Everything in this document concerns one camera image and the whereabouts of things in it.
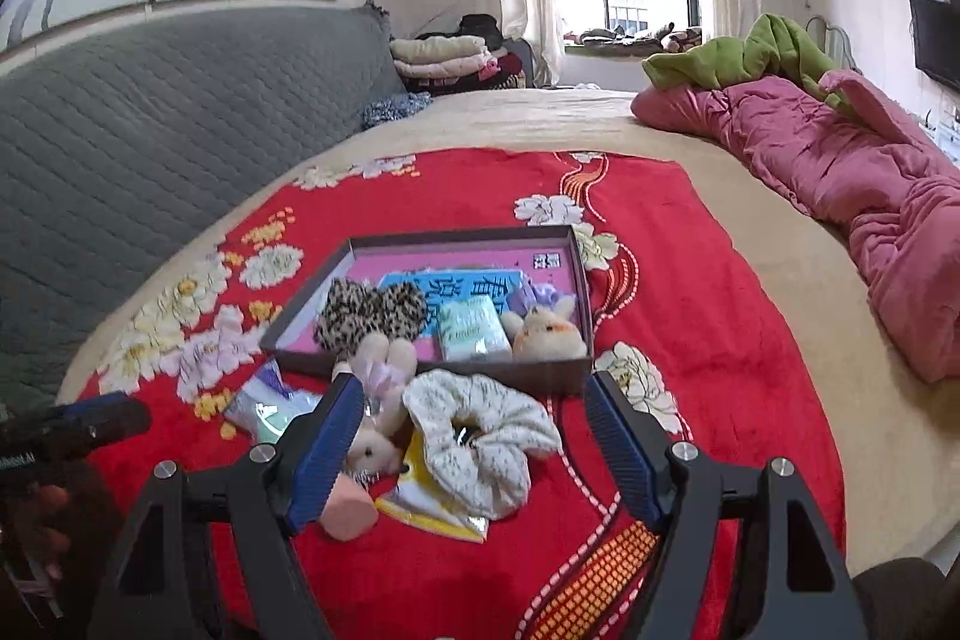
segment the open cardboard box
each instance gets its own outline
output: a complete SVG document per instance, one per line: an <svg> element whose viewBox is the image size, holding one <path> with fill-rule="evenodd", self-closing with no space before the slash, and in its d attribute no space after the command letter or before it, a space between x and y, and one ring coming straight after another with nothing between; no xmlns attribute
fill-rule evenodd
<svg viewBox="0 0 960 640"><path fill-rule="evenodd" d="M593 367L593 328L587 277L570 226L488 228L348 239L296 292L263 335L260 346L277 359L281 369L329 378L338 357L315 343L313 330L330 282L338 277L348 277L378 286L386 274L424 268L435 271L467 268L522 271L535 283L552 283L561 292L574 293L577 297L574 323L587 343L587 356L553 362L445 362L435 335L421 335L415 342L418 372L443 367L458 375L487 375L505 386L534 396L580 394L584 378ZM470 284L475 286L471 292L505 292L508 277L491 274L488 280L475 280ZM494 295L494 301L498 299L502 300L502 297ZM428 295L428 309L435 311L438 301Z"/></svg>

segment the windowsill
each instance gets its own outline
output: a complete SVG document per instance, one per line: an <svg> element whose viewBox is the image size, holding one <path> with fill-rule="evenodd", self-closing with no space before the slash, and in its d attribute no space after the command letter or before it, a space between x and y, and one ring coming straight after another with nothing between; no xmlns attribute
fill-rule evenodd
<svg viewBox="0 0 960 640"><path fill-rule="evenodd" d="M578 58L598 58L602 61L645 61L651 55L659 55L661 52L597 52L595 49L589 49L582 44L565 44L563 52L568 55L575 55Z"/></svg>

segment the television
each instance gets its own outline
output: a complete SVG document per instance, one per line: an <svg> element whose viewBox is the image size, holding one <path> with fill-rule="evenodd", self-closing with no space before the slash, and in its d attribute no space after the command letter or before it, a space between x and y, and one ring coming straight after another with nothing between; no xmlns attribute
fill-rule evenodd
<svg viewBox="0 0 960 640"><path fill-rule="evenodd" d="M960 12L945 1L910 0L917 68L960 91Z"/></svg>

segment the metal bolt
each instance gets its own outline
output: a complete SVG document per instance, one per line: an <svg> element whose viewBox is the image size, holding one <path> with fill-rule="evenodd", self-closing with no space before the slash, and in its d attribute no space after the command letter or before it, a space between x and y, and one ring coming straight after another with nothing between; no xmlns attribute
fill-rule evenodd
<svg viewBox="0 0 960 640"><path fill-rule="evenodd" d="M686 440L673 443L673 447L670 448L670 450L680 461L693 461L694 458L700 456L700 451L697 449L697 446Z"/></svg>
<svg viewBox="0 0 960 640"><path fill-rule="evenodd" d="M781 477L790 477L797 471L797 468L793 465L793 461L783 456L777 456L774 461L771 461L770 469Z"/></svg>
<svg viewBox="0 0 960 640"><path fill-rule="evenodd" d="M274 456L277 456L277 448L267 443L254 445L253 448L250 449L250 461L254 461L257 464L269 463Z"/></svg>
<svg viewBox="0 0 960 640"><path fill-rule="evenodd" d="M176 461L170 461L169 458L160 461L154 467L154 477L159 477L160 480L166 480L167 477L173 477L174 475L176 475Z"/></svg>

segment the window pane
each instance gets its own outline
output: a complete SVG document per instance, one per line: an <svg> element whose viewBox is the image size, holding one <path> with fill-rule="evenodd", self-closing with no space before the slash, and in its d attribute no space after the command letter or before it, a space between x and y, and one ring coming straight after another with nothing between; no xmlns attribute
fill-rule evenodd
<svg viewBox="0 0 960 640"><path fill-rule="evenodd" d="M645 30L656 31L666 23L673 23L676 28L687 28L689 25L686 0L609 1L610 28L622 25L627 33L639 33Z"/></svg>
<svg viewBox="0 0 960 640"><path fill-rule="evenodd" d="M563 34L579 36L591 28L606 28L603 0L556 0Z"/></svg>

